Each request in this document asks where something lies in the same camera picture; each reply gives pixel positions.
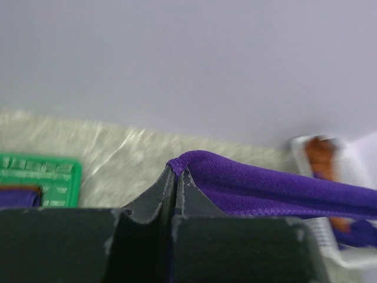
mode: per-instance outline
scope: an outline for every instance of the green tray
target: green tray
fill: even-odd
[[[0,158],[0,184],[40,185],[42,206],[77,206],[81,184],[81,165],[77,160],[8,152],[0,152]]]

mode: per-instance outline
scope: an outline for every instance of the green plastic basket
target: green plastic basket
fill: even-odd
[[[75,159],[0,153],[0,184],[40,185],[42,206],[77,207],[81,184],[81,165]]]

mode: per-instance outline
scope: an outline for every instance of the purple cloth in basket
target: purple cloth in basket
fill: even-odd
[[[377,192],[367,188],[249,166],[201,150],[168,164],[177,176],[188,168],[195,184],[229,215],[377,219]]]
[[[0,207],[29,208],[39,206],[40,196],[33,190],[0,190]]]

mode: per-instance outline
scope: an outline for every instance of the marble surface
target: marble surface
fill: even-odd
[[[93,121],[0,111],[0,150],[78,158],[80,207],[120,207],[152,185],[165,163],[189,150],[209,150],[238,162],[298,173],[290,152],[204,137],[178,136]],[[326,261],[334,283],[361,282],[359,272]]]

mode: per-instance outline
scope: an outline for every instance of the white basket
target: white basket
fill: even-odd
[[[292,140],[293,158],[301,175],[313,177],[313,172],[305,152],[305,143],[314,136],[298,137]],[[362,169],[360,160],[350,145],[339,141],[340,149],[334,158],[334,171],[337,180],[349,185],[371,187],[371,182]],[[305,220],[314,232],[323,256],[332,258],[345,268],[377,267],[376,248],[349,247],[340,251],[328,218],[314,218]]]

